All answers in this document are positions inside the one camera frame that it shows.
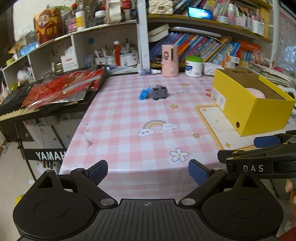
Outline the person right hand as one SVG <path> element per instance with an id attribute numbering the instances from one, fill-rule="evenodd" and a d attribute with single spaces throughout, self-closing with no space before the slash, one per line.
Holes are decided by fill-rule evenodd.
<path id="1" fill-rule="evenodd" d="M 295 192 L 295 187 L 290 179 L 286 180 L 285 191 L 290 194 L 290 204 L 295 206 L 296 205 L 296 201 L 295 201 L 296 192 Z"/>

